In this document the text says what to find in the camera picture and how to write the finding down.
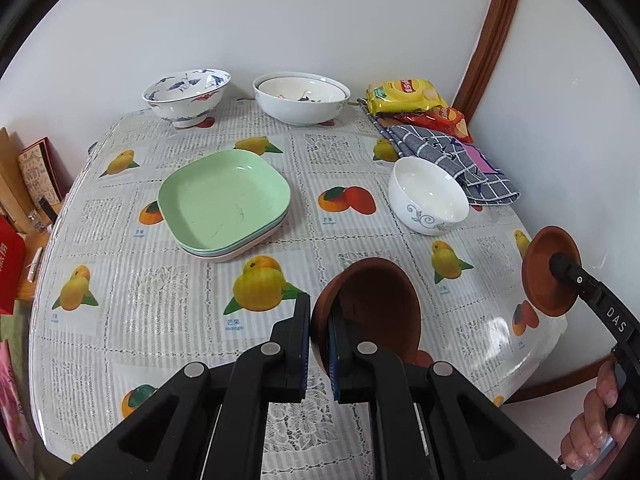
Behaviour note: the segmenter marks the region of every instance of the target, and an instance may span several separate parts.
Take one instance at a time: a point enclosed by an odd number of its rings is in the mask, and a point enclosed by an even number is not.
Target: silver bolt
[[[377,351],[378,347],[371,341],[363,341],[362,343],[358,344],[358,352],[360,352],[361,354],[371,355],[375,354]]]
[[[433,371],[436,375],[440,375],[442,377],[449,376],[453,373],[453,366],[444,361],[438,361],[433,365]]]
[[[200,377],[204,373],[202,363],[189,363],[184,367],[184,374],[187,377]]]
[[[276,355],[280,351],[280,345],[269,341],[260,347],[260,352],[265,355]]]

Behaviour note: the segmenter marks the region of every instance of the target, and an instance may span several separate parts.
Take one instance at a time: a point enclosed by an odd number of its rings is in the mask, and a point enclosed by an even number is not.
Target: checkered cloth
[[[408,124],[384,126],[369,113],[367,102],[358,100],[380,135],[391,142],[399,156],[419,156],[453,176],[471,205],[507,205],[520,192],[475,146],[428,128]]]

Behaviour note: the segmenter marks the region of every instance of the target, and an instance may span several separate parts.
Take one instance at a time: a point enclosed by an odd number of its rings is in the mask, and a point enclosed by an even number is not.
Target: hand
[[[604,475],[620,448],[629,438],[637,419],[628,415],[618,415],[611,428],[607,427],[605,412],[618,400],[618,386],[613,373],[613,362],[607,361],[600,367],[596,389],[584,397],[584,412],[571,423],[571,429],[560,444],[562,460],[571,469],[591,465],[597,459],[600,448],[610,435],[616,447],[598,464],[585,480],[597,480]]]

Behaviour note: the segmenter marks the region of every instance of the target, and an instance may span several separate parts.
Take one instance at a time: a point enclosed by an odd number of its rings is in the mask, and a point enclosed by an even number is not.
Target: large white bowl
[[[222,99],[231,76],[223,70],[200,68],[164,76],[149,85],[142,98],[154,113],[178,128],[201,123]]]
[[[309,126],[335,119],[351,91],[321,75],[273,72],[254,81],[254,95],[267,115],[294,126]]]
[[[394,164],[388,197],[402,223],[425,235],[451,231],[469,213],[469,202],[456,179],[417,156],[405,156]]]

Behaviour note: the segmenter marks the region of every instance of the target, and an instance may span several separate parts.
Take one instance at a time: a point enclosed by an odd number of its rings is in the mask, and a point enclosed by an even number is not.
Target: terracotta bowl
[[[541,229],[533,238],[522,261],[522,286],[529,301],[547,316],[566,314],[578,294],[558,282],[549,270],[555,253],[565,253],[581,265],[580,253],[569,233],[556,226]]]
[[[364,337],[411,363],[420,342],[420,302],[409,277],[384,258],[347,267],[320,293],[311,315],[311,344],[325,373],[329,369],[328,323],[339,297],[345,319],[363,326]]]

